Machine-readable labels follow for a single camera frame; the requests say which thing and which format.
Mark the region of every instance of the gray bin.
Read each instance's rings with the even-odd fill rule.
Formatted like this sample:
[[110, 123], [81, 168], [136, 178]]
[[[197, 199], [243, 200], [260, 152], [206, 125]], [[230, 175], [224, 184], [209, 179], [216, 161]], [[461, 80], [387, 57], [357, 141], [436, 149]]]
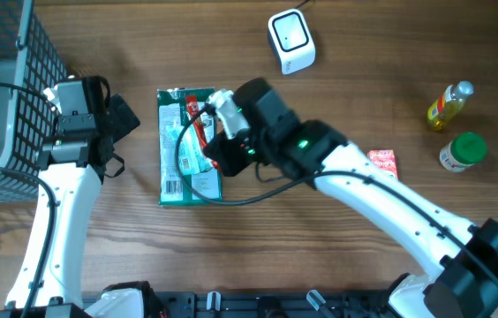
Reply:
[[[66, 78], [66, 69], [33, 11], [31, 0], [0, 0], [0, 82], [41, 92]], [[0, 167], [37, 176], [35, 154], [53, 128], [41, 99], [0, 87]], [[30, 201], [38, 186], [0, 173], [0, 202]]]

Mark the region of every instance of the bottle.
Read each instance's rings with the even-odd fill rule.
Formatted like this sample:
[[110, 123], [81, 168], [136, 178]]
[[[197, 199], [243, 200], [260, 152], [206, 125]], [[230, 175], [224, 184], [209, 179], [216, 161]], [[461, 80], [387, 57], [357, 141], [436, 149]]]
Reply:
[[440, 162], [449, 171], [461, 172], [480, 163], [487, 155], [487, 143], [474, 132], [458, 135], [440, 151]]
[[467, 97], [473, 93], [472, 84], [466, 80], [459, 82], [455, 87], [449, 85], [443, 95], [427, 110], [427, 123], [435, 131], [443, 129], [463, 108]]

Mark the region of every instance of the green lid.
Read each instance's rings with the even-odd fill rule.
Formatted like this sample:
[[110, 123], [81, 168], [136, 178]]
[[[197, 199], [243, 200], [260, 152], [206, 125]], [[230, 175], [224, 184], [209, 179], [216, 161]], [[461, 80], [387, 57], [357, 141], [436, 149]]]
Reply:
[[451, 154], [460, 163], [480, 163], [487, 155], [487, 143], [480, 135], [465, 132], [453, 139]]

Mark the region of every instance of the wooden table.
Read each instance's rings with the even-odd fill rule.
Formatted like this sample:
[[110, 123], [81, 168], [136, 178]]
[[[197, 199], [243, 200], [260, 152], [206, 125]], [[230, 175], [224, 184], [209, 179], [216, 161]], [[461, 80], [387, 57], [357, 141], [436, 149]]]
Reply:
[[[266, 28], [291, 1], [53, 3], [36, 12], [64, 61], [108, 78], [141, 119], [117, 143], [126, 172], [106, 181], [94, 207], [84, 292], [132, 280], [156, 291], [341, 291], [420, 272], [366, 219], [303, 185], [246, 207], [159, 207], [157, 88], [235, 89], [264, 76], [301, 118], [325, 121], [364, 151], [394, 149], [401, 180], [429, 200], [476, 223], [498, 220], [498, 1], [318, 0], [304, 9], [316, 62], [286, 77]], [[459, 80], [475, 95], [445, 132], [429, 132], [427, 108]], [[482, 134], [490, 154], [479, 167], [448, 172], [439, 150], [466, 131]], [[249, 169], [225, 179], [223, 195], [276, 186]], [[34, 203], [0, 205], [0, 308], [33, 215]]]

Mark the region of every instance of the green indicator light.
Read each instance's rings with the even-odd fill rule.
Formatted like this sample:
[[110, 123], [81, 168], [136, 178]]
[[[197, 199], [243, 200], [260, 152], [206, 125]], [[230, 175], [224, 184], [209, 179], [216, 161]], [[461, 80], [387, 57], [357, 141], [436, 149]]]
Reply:
[[308, 146], [308, 140], [301, 140], [299, 143], [298, 143], [298, 147], [300, 149], [304, 149], [306, 146]]

